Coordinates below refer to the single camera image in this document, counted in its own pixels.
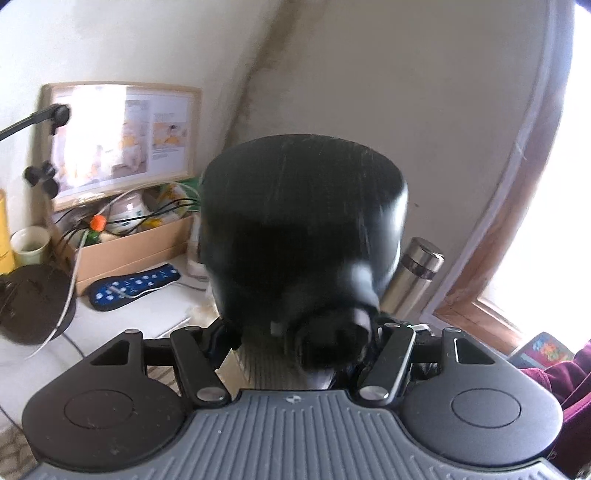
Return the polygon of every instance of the wooden window frame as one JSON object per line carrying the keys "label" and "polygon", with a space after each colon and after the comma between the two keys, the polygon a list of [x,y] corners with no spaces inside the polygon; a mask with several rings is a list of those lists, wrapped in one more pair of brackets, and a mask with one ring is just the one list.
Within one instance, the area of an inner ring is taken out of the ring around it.
{"label": "wooden window frame", "polygon": [[555,4],[557,20],[551,59],[547,64],[548,78],[515,180],[482,241],[434,312],[444,322],[462,328],[506,354],[522,343],[522,334],[478,297],[499,267],[525,218],[560,123],[573,42],[574,11],[567,3]]}

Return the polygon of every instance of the yellow bottle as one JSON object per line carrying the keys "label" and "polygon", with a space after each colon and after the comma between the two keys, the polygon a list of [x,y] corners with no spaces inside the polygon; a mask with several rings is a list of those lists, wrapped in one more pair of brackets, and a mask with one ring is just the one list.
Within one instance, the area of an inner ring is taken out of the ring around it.
{"label": "yellow bottle", "polygon": [[6,211],[6,193],[0,189],[0,274],[14,270],[14,256],[10,248],[10,232]]}

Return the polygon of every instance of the wall stain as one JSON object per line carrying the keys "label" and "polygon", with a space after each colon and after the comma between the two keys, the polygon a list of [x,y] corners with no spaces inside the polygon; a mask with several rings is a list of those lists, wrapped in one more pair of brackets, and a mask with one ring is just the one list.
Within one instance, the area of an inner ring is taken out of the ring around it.
{"label": "wall stain", "polygon": [[[305,53],[306,39],[323,17],[329,2],[330,0],[283,0],[252,69],[247,75],[236,115],[226,135],[224,148],[240,143],[239,126],[247,125],[251,114],[254,77],[264,70],[293,72]],[[298,37],[303,38],[304,41],[294,41],[296,27],[299,27]]]}

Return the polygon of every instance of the white wall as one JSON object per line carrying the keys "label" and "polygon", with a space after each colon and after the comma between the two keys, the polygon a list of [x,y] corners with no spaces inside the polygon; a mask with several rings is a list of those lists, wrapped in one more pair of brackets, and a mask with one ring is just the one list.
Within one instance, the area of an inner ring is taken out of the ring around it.
{"label": "white wall", "polygon": [[404,241],[422,236],[446,253],[437,284],[507,164],[546,8],[540,0],[286,2],[228,143],[312,132],[385,154],[409,185]]}
{"label": "white wall", "polygon": [[[12,0],[0,11],[0,129],[41,85],[84,80],[203,88],[196,164],[218,153],[280,0]],[[32,128],[0,142],[11,231],[40,220],[22,180]]]}

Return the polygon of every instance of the cardboard box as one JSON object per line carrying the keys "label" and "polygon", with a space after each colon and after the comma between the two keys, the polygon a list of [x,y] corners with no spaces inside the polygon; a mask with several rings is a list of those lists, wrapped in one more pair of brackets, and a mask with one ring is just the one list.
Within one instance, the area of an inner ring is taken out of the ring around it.
{"label": "cardboard box", "polygon": [[[135,273],[183,254],[191,233],[193,217],[189,216],[152,230],[124,236],[104,244],[90,245],[82,249],[76,293],[82,295],[90,284],[101,278]],[[62,232],[51,224],[53,244]],[[71,270],[74,265],[74,249],[62,242],[56,252]]]}

